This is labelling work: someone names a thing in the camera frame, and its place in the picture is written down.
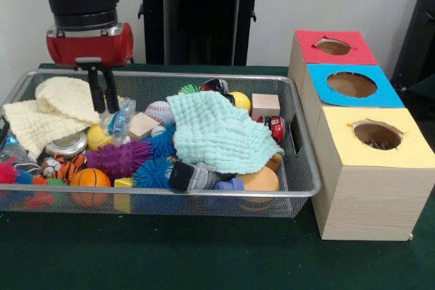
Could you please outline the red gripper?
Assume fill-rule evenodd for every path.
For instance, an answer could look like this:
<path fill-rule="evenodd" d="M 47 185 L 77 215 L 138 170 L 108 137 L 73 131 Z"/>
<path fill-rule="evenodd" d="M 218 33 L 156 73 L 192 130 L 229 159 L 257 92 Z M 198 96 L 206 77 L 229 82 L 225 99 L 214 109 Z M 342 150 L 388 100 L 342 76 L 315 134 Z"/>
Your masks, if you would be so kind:
<path fill-rule="evenodd" d="M 130 24 L 117 23 L 105 29 L 89 31 L 63 31 L 55 26 L 46 33 L 48 52 L 52 60 L 64 67 L 80 67 L 85 64 L 101 64 L 105 78 L 105 99 L 98 82 L 98 71 L 88 69 L 88 84 L 94 110 L 119 111 L 116 84 L 111 67 L 124 66 L 133 57 L 133 32 Z"/>

